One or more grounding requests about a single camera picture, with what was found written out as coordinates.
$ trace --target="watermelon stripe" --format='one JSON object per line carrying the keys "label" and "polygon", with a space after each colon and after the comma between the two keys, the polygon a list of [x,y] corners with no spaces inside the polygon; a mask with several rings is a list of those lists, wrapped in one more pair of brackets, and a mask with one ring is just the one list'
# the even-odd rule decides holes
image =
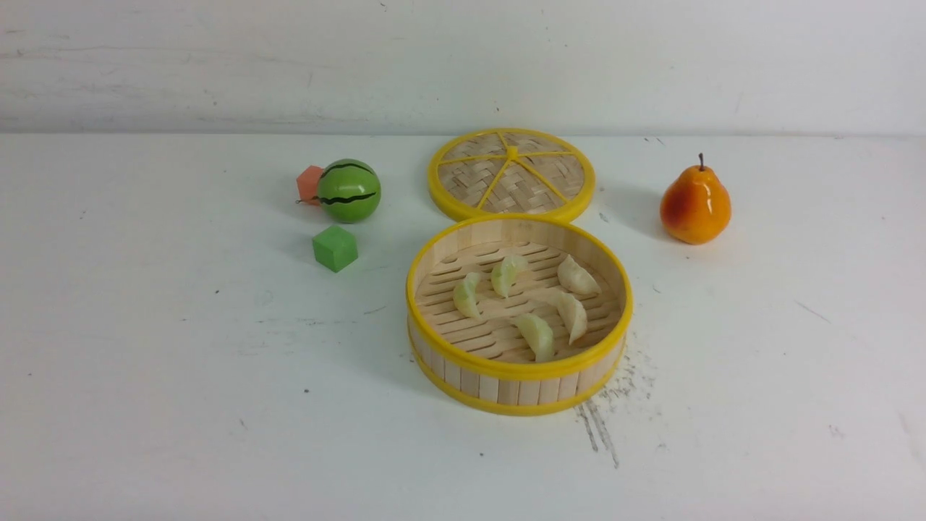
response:
{"label": "watermelon stripe", "polygon": [[330,205],[333,203],[352,203],[354,201],[362,201],[363,199],[369,199],[376,195],[376,192],[371,194],[363,194],[362,196],[352,196],[352,197],[319,197],[319,202],[324,205]]}
{"label": "watermelon stripe", "polygon": [[328,175],[328,172],[331,172],[332,170],[337,170],[339,168],[345,168],[345,167],[357,167],[364,172],[369,172],[373,175],[376,175],[374,171],[370,170],[369,168],[364,167],[363,165],[358,165],[356,163],[344,163],[344,164],[334,165],[334,166],[326,168],[325,172],[322,172],[321,176],[319,176],[319,179],[324,178],[326,175]]}

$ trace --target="yellow rim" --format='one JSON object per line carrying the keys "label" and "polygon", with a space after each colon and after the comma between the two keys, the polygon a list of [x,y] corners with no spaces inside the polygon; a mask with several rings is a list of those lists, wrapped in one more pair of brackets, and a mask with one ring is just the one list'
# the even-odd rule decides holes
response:
{"label": "yellow rim", "polygon": [[[552,141],[553,143],[556,143],[557,145],[560,145],[566,148],[566,151],[565,152],[562,152],[562,151],[528,152],[526,154],[517,154],[514,157],[506,156],[503,154],[503,155],[498,155],[498,156],[477,156],[477,157],[470,157],[470,158],[442,160],[444,155],[446,155],[446,153],[449,152],[453,147],[459,145],[460,143],[463,143],[464,141],[469,141],[470,139],[474,137],[479,137],[481,135],[486,135],[489,133],[497,134],[499,139],[501,139],[503,146],[507,145],[507,142],[502,135],[503,133],[524,133],[527,135],[542,137],[543,139]],[[554,186],[552,186],[550,182],[545,177],[543,177],[543,175],[540,175],[535,169],[529,168],[528,166],[525,165],[524,161],[520,160],[520,158],[529,158],[533,156],[575,156],[575,158],[579,161],[579,164],[582,165],[582,169],[585,172],[585,181],[582,184],[582,189],[579,190],[579,193],[576,195],[576,197],[573,197],[571,200],[566,200],[563,197],[563,195],[559,193],[559,190],[557,190]],[[445,164],[469,161],[469,160],[475,160],[475,159],[506,159],[506,161],[505,161],[505,165],[503,165],[502,168],[495,175],[495,178],[492,180],[492,183],[489,185],[488,188],[486,188],[485,194],[482,195],[482,199],[480,200],[479,204],[476,206],[476,208],[473,208],[470,205],[463,204],[461,201],[459,201],[458,199],[450,195],[450,193],[447,192],[446,189],[444,189],[444,185],[441,184],[440,177],[438,176],[438,167],[440,167],[441,165],[445,165]],[[558,196],[559,198],[565,201],[565,204],[563,204],[563,206],[555,210],[550,210],[543,214],[545,217],[549,219],[552,219],[554,221],[559,221],[559,222],[571,222],[575,218],[582,215],[582,212],[584,212],[585,209],[588,208],[588,205],[592,202],[592,196],[594,195],[594,183],[595,183],[594,168],[592,168],[592,163],[589,162],[588,158],[586,158],[585,155],[581,151],[579,151],[578,148],[576,148],[575,146],[573,146],[572,144],[566,141],[563,141],[562,139],[559,139],[558,137],[554,135],[550,135],[548,133],[537,132],[533,130],[518,129],[518,128],[488,129],[488,130],[478,131],[474,133],[468,133],[466,135],[461,135],[457,139],[454,139],[450,141],[449,143],[447,143],[446,145],[444,145],[440,150],[437,151],[436,154],[434,154],[434,157],[431,159],[431,164],[428,166],[428,188],[429,188],[429,192],[431,193],[431,199],[434,201],[434,204],[437,205],[437,208],[441,209],[441,211],[444,214],[446,214],[447,217],[450,217],[454,221],[463,221],[463,220],[470,219],[473,217],[482,217],[486,215],[491,215],[491,216],[503,215],[503,214],[491,213],[491,212],[482,210],[482,205],[485,204],[485,200],[488,198],[489,194],[492,193],[492,190],[494,189],[495,185],[498,183],[498,180],[501,179],[502,174],[505,172],[505,169],[512,163],[519,164],[527,172],[537,177],[537,179],[539,179],[541,183],[546,185],[547,188],[549,188],[550,191],[555,196]]]}
{"label": "yellow rim", "polygon": [[[411,344],[411,330],[408,331],[408,342]],[[618,359],[614,362],[614,365],[607,370],[604,376],[594,384],[588,390],[584,391],[582,394],[577,394],[572,398],[560,401],[554,401],[553,403],[545,403],[543,405],[504,405],[502,403],[496,403],[494,401],[487,401],[470,396],[469,394],[464,393],[461,390],[452,388],[444,380],[437,377],[434,371],[431,370],[431,367],[421,359],[421,356],[418,354],[418,350],[415,349],[412,344],[411,352],[415,355],[415,360],[418,362],[418,367],[421,368],[421,371],[425,376],[431,380],[437,388],[442,390],[450,398],[462,402],[464,405],[468,405],[474,409],[479,409],[481,411],[486,411],[487,413],[495,414],[506,414],[508,416],[540,416],[543,414],[558,413],[560,411],[565,411],[570,407],[575,407],[580,403],[592,398],[598,390],[605,386],[608,380],[611,379],[611,376],[617,371],[620,361],[624,358],[624,350],[627,349],[627,343],[620,348],[620,355]]]}
{"label": "yellow rim", "polygon": [[[418,265],[421,262],[421,258],[424,257],[424,254],[429,249],[433,248],[437,241],[455,232],[456,230],[467,226],[472,226],[477,222],[493,221],[498,219],[548,222],[555,226],[561,226],[571,230],[573,233],[581,235],[605,252],[608,259],[618,267],[618,270],[620,271],[620,277],[623,280],[624,287],[627,291],[627,303],[624,306],[623,314],[620,316],[620,320],[618,320],[617,325],[614,326],[614,329],[612,329],[606,337],[602,338],[600,342],[593,345],[591,348],[563,360],[545,363],[509,363],[487,360],[474,354],[467,353],[462,349],[458,349],[450,342],[447,342],[444,337],[438,335],[438,333],[434,331],[427,322],[425,322],[424,316],[421,314],[421,311],[419,311],[418,306],[415,305],[414,277],[415,271],[418,270]],[[432,349],[439,351],[448,361],[453,362],[460,367],[469,369],[474,373],[488,375],[505,380],[546,380],[547,378],[559,378],[561,376],[578,373],[581,370],[596,364],[602,358],[607,356],[608,352],[612,348],[615,348],[620,339],[627,333],[627,327],[630,325],[631,315],[633,314],[633,293],[631,290],[630,278],[627,276],[627,271],[624,270],[624,266],[620,263],[620,260],[614,256],[614,253],[612,253],[607,246],[605,246],[593,235],[584,231],[582,228],[567,222],[554,221],[545,215],[537,216],[525,214],[490,214],[486,217],[458,222],[457,224],[454,224],[453,226],[450,226],[446,230],[442,231],[440,234],[435,235],[434,238],[428,241],[428,244],[424,245],[424,248],[419,251],[418,255],[416,255],[415,259],[412,261],[411,269],[408,270],[408,276],[406,278],[406,304],[408,306],[408,313],[411,316],[411,320],[415,323],[415,326],[421,332],[421,336],[426,342],[428,342]]]}

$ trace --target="toy fruit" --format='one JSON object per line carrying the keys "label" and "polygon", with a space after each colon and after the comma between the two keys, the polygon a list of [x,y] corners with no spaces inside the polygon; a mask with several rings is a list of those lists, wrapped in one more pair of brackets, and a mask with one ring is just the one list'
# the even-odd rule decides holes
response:
{"label": "toy fruit", "polygon": [[713,170],[700,165],[682,172],[666,190],[659,217],[669,235],[688,244],[704,244],[720,235],[730,222],[730,194]]}
{"label": "toy fruit", "polygon": [[319,178],[319,204],[335,221],[358,222],[380,204],[380,179],[367,163],[341,159]]}

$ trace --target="white wall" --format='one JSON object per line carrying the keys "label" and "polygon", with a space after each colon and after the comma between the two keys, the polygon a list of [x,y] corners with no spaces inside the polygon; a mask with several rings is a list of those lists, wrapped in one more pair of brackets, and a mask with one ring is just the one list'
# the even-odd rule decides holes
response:
{"label": "white wall", "polygon": [[924,0],[4,0],[0,130],[926,134]]}

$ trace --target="toy watermelon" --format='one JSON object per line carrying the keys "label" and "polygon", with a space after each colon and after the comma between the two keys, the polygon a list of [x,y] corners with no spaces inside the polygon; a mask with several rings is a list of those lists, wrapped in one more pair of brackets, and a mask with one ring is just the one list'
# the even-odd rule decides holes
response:
{"label": "toy watermelon", "polygon": [[319,178],[319,204],[338,222],[368,218],[380,205],[380,196],[380,178],[363,161],[335,161]]}

